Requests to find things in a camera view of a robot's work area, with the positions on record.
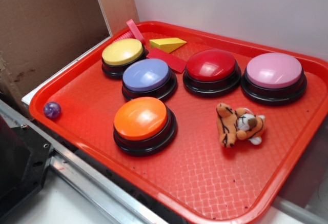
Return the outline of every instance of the black object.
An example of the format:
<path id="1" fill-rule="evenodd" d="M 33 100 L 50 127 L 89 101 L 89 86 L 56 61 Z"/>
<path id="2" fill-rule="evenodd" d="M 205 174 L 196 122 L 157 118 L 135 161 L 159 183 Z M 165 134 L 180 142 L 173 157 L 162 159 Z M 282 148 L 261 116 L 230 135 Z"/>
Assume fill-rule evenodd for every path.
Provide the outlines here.
<path id="1" fill-rule="evenodd" d="M 136 92 L 130 90 L 125 83 L 123 82 L 122 86 L 122 94 L 127 101 L 133 100 L 138 97 L 154 97 L 158 98 L 161 101 L 168 100 L 177 89 L 177 78 L 175 73 L 169 68 L 170 77 L 167 79 L 165 83 L 163 83 L 160 87 L 153 89 L 151 91 L 146 92 Z"/>
<path id="2" fill-rule="evenodd" d="M 156 135 L 138 141 L 122 138 L 114 126 L 114 140 L 118 147 L 131 156 L 149 156 L 166 148 L 177 133 L 177 122 L 173 112 L 167 108 L 168 120 L 163 129 Z"/>
<path id="3" fill-rule="evenodd" d="M 219 97 L 235 90 L 240 83 L 241 70 L 237 62 L 234 71 L 226 78 L 214 82 L 202 82 L 188 75 L 187 68 L 183 74 L 184 87 L 190 93 L 200 97 Z"/>
<path id="4" fill-rule="evenodd" d="M 241 89 L 244 95 L 252 101 L 268 106 L 287 105 L 297 101 L 305 93 L 307 84 L 303 69 L 296 83 L 278 89 L 264 88 L 254 84 L 248 78 L 247 69 L 241 77 Z"/>
<path id="5" fill-rule="evenodd" d="M 135 60 L 129 62 L 128 64 L 123 65 L 109 65 L 106 64 L 104 59 L 101 58 L 102 66 L 101 69 L 105 73 L 105 75 L 112 79 L 122 79 L 122 76 L 124 74 L 124 71 L 132 64 L 139 60 L 146 59 L 146 56 L 148 55 L 148 50 L 146 50 L 145 46 L 142 45 L 142 53 L 139 57 L 137 57 Z"/>
<path id="6" fill-rule="evenodd" d="M 0 116 L 0 222 L 43 188 L 51 148 L 33 129 L 11 129 Z"/>

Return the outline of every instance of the orange button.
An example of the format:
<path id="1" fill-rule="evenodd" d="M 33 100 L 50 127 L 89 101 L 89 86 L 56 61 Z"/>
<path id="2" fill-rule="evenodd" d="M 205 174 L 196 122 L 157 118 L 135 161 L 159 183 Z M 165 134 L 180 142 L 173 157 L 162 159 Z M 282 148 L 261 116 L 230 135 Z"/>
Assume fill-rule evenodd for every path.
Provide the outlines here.
<path id="1" fill-rule="evenodd" d="M 167 108 L 162 101 L 140 97 L 127 102 L 117 111 L 114 127 L 121 137 L 137 141 L 156 135 L 167 120 Z"/>

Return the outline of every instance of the stuffed tiger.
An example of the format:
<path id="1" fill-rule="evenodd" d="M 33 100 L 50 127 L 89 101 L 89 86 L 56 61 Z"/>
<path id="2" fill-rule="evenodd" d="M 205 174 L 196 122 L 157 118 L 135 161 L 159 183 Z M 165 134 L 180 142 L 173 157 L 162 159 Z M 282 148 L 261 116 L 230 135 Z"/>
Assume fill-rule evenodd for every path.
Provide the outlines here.
<path id="1" fill-rule="evenodd" d="M 261 135 L 265 130 L 263 115 L 254 115 L 246 108 L 233 110 L 224 103 L 216 106 L 216 112 L 219 141 L 224 147 L 234 146 L 237 140 L 248 139 L 254 145 L 262 142 Z"/>

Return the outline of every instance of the pink toy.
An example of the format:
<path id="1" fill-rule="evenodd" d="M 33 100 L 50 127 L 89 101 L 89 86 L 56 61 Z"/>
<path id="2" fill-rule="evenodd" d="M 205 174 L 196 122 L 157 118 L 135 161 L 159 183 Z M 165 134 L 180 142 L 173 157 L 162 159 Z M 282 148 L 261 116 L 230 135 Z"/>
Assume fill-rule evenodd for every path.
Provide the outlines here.
<path id="1" fill-rule="evenodd" d="M 145 38 L 141 34 L 140 30 L 138 29 L 137 25 L 134 23 L 132 19 L 127 21 L 127 25 L 130 29 L 129 32 L 123 34 L 121 37 L 118 37 L 115 41 L 125 39 L 125 38 L 135 38 L 139 40 L 143 45 L 146 43 Z"/>

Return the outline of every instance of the tiger head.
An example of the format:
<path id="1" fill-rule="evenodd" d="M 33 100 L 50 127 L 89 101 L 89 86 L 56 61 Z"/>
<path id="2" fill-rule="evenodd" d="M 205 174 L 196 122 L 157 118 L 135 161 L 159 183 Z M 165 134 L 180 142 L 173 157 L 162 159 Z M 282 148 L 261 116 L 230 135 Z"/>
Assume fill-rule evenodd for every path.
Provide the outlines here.
<path id="1" fill-rule="evenodd" d="M 265 131 L 265 116 L 246 113 L 237 119 L 237 138 L 248 139 L 252 144 L 259 145 L 262 142 L 262 134 Z"/>

